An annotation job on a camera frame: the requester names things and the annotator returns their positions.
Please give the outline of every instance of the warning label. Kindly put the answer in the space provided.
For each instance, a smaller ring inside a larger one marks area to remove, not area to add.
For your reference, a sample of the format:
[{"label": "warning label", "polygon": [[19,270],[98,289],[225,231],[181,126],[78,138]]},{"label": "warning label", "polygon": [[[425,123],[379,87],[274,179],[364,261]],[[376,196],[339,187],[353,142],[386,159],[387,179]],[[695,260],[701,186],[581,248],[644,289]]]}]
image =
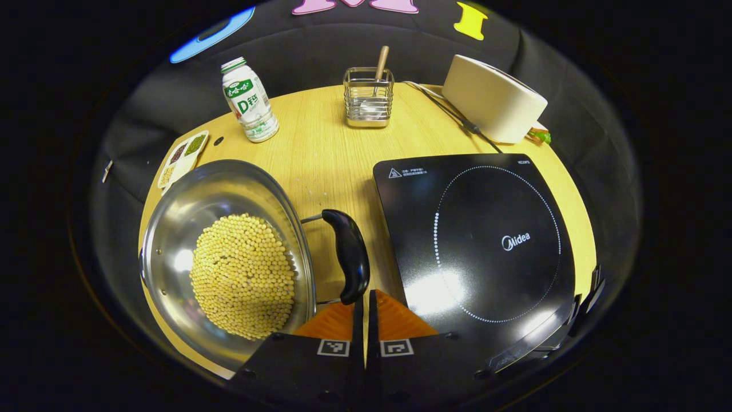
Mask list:
[{"label": "warning label", "polygon": [[421,167],[417,167],[415,169],[402,169],[402,170],[396,170],[392,167],[392,171],[389,172],[389,179],[394,179],[395,177],[402,177],[402,176],[413,176],[415,174],[427,174],[427,171]]}]

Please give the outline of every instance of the white electronic device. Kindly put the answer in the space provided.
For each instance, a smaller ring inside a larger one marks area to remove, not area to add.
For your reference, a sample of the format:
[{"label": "white electronic device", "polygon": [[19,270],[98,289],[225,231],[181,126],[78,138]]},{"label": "white electronic device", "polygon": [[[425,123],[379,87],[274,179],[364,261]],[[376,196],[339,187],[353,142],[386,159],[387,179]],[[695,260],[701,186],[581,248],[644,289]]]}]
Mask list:
[{"label": "white electronic device", "polygon": [[518,143],[547,101],[513,76],[459,54],[452,58],[442,95],[489,139]]}]

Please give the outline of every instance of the induction cooktop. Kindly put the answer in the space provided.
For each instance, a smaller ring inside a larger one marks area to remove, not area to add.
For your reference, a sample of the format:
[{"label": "induction cooktop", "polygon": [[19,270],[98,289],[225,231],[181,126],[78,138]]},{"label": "induction cooktop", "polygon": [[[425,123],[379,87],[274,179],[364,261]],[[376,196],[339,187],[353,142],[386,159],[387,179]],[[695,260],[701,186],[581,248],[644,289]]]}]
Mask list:
[{"label": "induction cooktop", "polygon": [[448,155],[373,168],[406,303],[511,364],[572,313],[575,269],[559,208],[527,155]]}]

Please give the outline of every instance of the round table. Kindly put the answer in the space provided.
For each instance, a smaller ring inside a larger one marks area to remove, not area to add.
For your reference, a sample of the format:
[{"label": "round table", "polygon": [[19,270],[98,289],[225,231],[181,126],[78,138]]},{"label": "round table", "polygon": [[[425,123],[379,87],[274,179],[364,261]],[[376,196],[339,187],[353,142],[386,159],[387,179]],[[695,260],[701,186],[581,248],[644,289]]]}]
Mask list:
[{"label": "round table", "polygon": [[[439,92],[439,87],[430,87]],[[372,169],[384,160],[433,155],[495,153],[480,136],[468,135],[456,121],[407,85],[394,86],[392,116],[385,128],[352,128],[346,124],[343,86],[321,87],[270,99],[280,121],[280,130],[270,140],[252,143],[232,113],[213,119],[180,136],[173,148],[202,130],[209,131],[197,166],[220,159],[254,163],[270,173],[283,187],[300,218],[316,215],[325,208],[342,210],[359,225],[370,260],[370,289],[405,303],[393,251],[379,206]],[[214,143],[223,136],[223,140]],[[546,180],[564,217],[574,251],[575,294],[587,296],[591,273],[596,266],[594,237],[587,211],[572,178],[547,144],[528,139],[517,144],[499,144],[505,153],[528,155]],[[162,189],[157,180],[160,165],[148,192],[140,222],[138,249]],[[343,288],[343,274],[337,263],[335,236],[324,222],[303,226],[313,258],[318,300],[335,299]],[[165,324],[145,297],[163,333],[173,346],[194,362],[229,378],[230,373],[198,355]],[[368,299],[364,299],[364,330],[368,323]]]}]

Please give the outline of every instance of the black cable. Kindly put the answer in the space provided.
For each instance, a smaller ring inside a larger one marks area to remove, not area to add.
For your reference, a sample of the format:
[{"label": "black cable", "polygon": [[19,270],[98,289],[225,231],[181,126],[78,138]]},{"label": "black cable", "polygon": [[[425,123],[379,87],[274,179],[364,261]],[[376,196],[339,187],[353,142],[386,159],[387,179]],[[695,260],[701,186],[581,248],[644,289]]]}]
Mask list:
[{"label": "black cable", "polygon": [[447,113],[448,115],[453,117],[455,119],[455,121],[458,122],[458,124],[461,124],[467,131],[469,131],[470,133],[473,133],[473,134],[477,134],[478,136],[481,136],[485,141],[487,141],[491,146],[493,146],[493,149],[495,149],[496,152],[503,153],[501,151],[501,149],[499,149],[498,146],[496,146],[496,144],[494,144],[488,137],[486,137],[485,134],[483,134],[483,132],[480,131],[478,126],[476,126],[474,123],[458,116],[455,112],[453,112],[452,110],[447,108],[445,105],[443,105],[442,103],[435,100],[435,98],[430,96],[430,94],[427,93],[425,90],[419,89],[419,91],[422,92],[423,95],[427,96],[427,98],[430,99],[433,103],[435,103],[437,106],[439,106],[442,109],[442,111],[444,111],[445,113]]}]

